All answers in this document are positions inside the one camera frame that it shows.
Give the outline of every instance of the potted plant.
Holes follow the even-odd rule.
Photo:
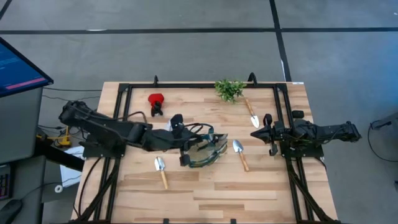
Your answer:
[[[236,98],[243,96],[242,91],[246,86],[243,82],[229,81],[227,79],[216,82],[216,92],[219,93],[219,97],[225,102],[236,102]]]

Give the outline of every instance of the gray floor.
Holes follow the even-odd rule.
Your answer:
[[[398,27],[393,0],[277,0],[282,27]],[[272,27],[267,0],[13,0],[0,30]],[[247,79],[283,81],[274,33],[2,35],[54,80],[55,88],[105,81]],[[284,33],[293,81],[305,82],[319,125],[351,120],[364,137],[325,146],[331,191],[346,223],[396,223],[398,163],[378,159],[371,121],[398,111],[398,33]],[[77,99],[98,93],[45,90]],[[87,100],[95,108],[98,99]],[[40,124],[58,125],[65,102],[44,98]],[[371,133],[380,155],[398,160],[390,127]],[[47,176],[59,179],[54,165]],[[70,218],[76,188],[45,204],[43,223]]]

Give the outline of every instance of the computer monitor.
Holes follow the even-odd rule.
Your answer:
[[[0,97],[52,83],[48,75],[0,37]]]

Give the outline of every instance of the wooden table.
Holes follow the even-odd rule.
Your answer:
[[[104,84],[98,112],[112,117],[118,85],[117,82]],[[287,86],[292,110],[303,110],[304,119],[312,121],[304,85],[288,83]],[[165,96],[163,117],[150,117],[147,98],[151,93]],[[266,113],[277,119],[271,89],[245,89],[244,95],[261,122]],[[286,116],[283,100],[281,104]],[[228,148],[226,154],[213,165],[191,169],[180,166],[178,150],[146,152],[128,146],[121,161],[112,222],[162,223],[163,218],[169,218],[172,223],[229,223],[231,218],[235,218],[238,223],[295,223],[284,158],[280,154],[269,156],[270,146],[250,137],[249,133],[256,128],[250,122],[243,99],[232,105],[222,102],[214,89],[138,88],[133,89],[129,109],[130,113],[134,111],[145,112],[154,129],[164,128],[177,113],[183,114],[185,124],[209,123],[215,127],[216,133],[229,134]],[[139,115],[129,119],[142,121]],[[241,141],[244,146],[249,172],[244,171],[239,155],[232,148],[234,139]],[[164,190],[160,173],[155,171],[156,156],[163,157],[165,161],[168,190]],[[95,160],[92,158],[85,162],[78,196],[82,182]],[[325,168],[313,158],[304,158],[303,162],[310,193],[326,214],[337,218]],[[90,204],[98,192],[102,169],[103,159],[88,180],[83,194],[83,208]],[[301,193],[299,198],[302,216],[306,218]],[[104,197],[101,218],[105,216],[107,202],[108,194]]]

